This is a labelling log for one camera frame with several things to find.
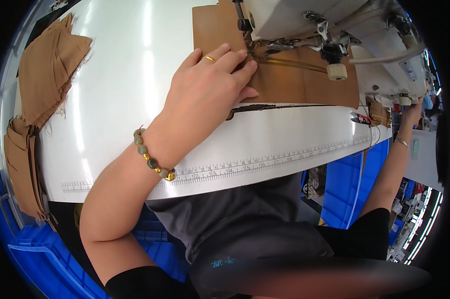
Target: beaded bracelet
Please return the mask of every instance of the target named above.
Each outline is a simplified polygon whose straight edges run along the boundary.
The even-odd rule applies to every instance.
[[[142,126],[134,131],[134,143],[136,146],[138,146],[138,153],[144,156],[144,158],[147,160],[147,165],[151,169],[154,169],[161,178],[169,182],[173,181],[175,179],[175,169],[172,169],[172,171],[169,172],[166,169],[157,167],[157,162],[155,161],[155,159],[152,159],[147,153],[147,147],[144,145],[144,140],[142,139],[142,133],[144,131],[145,129],[143,129]]]

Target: gold bead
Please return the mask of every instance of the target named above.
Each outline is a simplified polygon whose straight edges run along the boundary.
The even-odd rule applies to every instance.
[[[169,175],[165,178],[166,181],[173,181],[175,179],[175,173],[173,173],[172,171],[169,172]]]

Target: brown fabric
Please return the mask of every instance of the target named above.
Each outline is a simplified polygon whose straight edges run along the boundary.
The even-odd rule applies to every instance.
[[[13,118],[4,135],[4,154],[19,209],[38,219],[46,220],[43,191],[34,157],[37,131],[22,118]]]
[[[89,51],[91,39],[73,35],[71,14],[54,21],[24,50],[19,63],[22,115],[39,130],[64,101],[71,76]]]
[[[369,106],[369,116],[373,119],[373,125],[382,124],[386,128],[391,127],[391,114],[381,105],[380,102],[376,101],[373,98],[366,97],[366,102],[370,103]]]
[[[229,0],[218,2],[218,5],[192,8],[193,44],[195,48],[202,49],[204,56],[223,43],[229,43],[232,51],[246,49],[243,34],[236,25],[238,16],[234,3]],[[327,66],[318,52],[307,48],[284,51],[270,57]],[[327,74],[316,71],[259,64],[248,85],[260,95],[244,102],[313,103],[358,108],[356,68],[346,63],[349,58],[353,58],[351,53],[350,57],[342,59],[348,72],[348,78],[344,81],[331,81]]]

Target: gold ring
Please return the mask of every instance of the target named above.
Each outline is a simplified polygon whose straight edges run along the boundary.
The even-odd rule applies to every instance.
[[[213,63],[216,63],[217,61],[215,60],[215,59],[213,59],[213,58],[211,58],[210,56],[205,56],[204,58],[202,58],[202,59],[210,59]]]

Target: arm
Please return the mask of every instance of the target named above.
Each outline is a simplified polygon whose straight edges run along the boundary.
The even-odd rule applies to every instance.
[[[419,122],[421,117],[421,104],[422,98],[419,99],[419,104],[408,107],[401,118],[401,127],[396,138],[401,138],[408,145],[411,142],[412,127]],[[406,162],[407,147],[401,142],[395,142],[377,175],[365,205],[359,213],[360,217],[377,208],[385,208],[391,212],[391,206],[406,169]]]
[[[257,69],[256,62],[231,74],[245,60],[246,51],[230,52],[230,46],[224,44],[209,54],[216,63],[199,61],[201,55],[200,49],[193,51],[179,67],[162,112],[142,134],[150,156],[167,170],[223,123],[236,104],[258,95],[246,87]],[[159,180],[131,144],[102,171],[87,195],[81,213],[81,240],[104,285],[121,272],[155,266],[130,231]]]

